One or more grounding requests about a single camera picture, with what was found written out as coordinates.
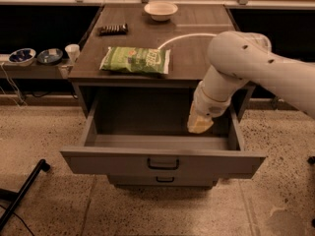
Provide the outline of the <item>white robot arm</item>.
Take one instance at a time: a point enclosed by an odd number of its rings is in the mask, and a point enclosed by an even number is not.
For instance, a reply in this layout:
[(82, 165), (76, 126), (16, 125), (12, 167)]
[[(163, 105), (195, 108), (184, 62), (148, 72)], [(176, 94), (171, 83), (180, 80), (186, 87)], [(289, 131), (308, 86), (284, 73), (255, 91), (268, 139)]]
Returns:
[(201, 134), (223, 115), (232, 96), (253, 82), (315, 118), (315, 66), (276, 55), (259, 33), (225, 31), (208, 48), (210, 68), (199, 82), (188, 118), (188, 131)]

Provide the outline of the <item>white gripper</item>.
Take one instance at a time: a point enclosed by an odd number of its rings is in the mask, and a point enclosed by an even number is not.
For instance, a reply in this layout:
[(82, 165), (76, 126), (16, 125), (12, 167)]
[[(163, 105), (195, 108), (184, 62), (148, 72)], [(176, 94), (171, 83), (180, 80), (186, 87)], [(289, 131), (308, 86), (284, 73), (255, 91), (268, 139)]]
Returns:
[(218, 101), (210, 98), (205, 93), (205, 87), (202, 82), (199, 82), (190, 108), (190, 113), (187, 122), (187, 129), (192, 134), (202, 134), (208, 131), (214, 124), (211, 118), (217, 118), (223, 115), (229, 107), (231, 97), (225, 101)]

